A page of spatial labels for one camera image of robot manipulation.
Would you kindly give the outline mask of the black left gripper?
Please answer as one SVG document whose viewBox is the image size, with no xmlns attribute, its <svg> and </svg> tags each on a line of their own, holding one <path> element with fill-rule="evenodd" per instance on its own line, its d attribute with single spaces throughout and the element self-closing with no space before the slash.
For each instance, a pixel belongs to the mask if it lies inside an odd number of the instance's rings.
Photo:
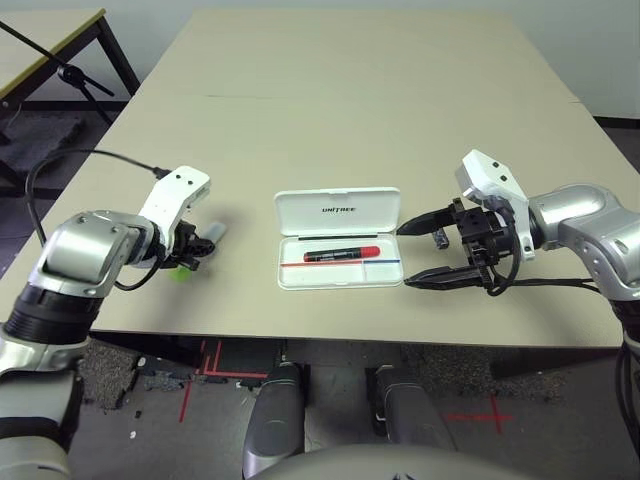
<svg viewBox="0 0 640 480">
<path fill-rule="evenodd" d="M 196 227 L 188 222 L 179 222 L 176 226 L 174 243 L 167 257 L 167 268 L 184 267 L 189 271 L 197 271 L 200 261 L 198 253 L 213 253 L 216 245 L 206 238 L 199 238 Z"/>
</svg>

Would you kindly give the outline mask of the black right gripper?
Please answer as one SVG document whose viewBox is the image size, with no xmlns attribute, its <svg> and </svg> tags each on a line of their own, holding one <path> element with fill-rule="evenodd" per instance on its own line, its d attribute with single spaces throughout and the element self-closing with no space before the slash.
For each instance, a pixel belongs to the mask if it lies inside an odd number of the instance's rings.
<svg viewBox="0 0 640 480">
<path fill-rule="evenodd" d="M 449 207 L 414 217 L 396 230 L 398 236 L 422 236 L 455 223 L 471 266 L 449 266 L 424 270 L 404 280 L 406 286 L 424 290 L 454 290 L 483 287 L 488 295 L 501 295 L 513 285 L 518 274 L 518 235 L 515 215 L 505 199 L 489 199 L 494 210 L 466 209 L 460 199 Z M 497 272 L 501 258 L 512 256 L 507 276 Z"/>
</svg>

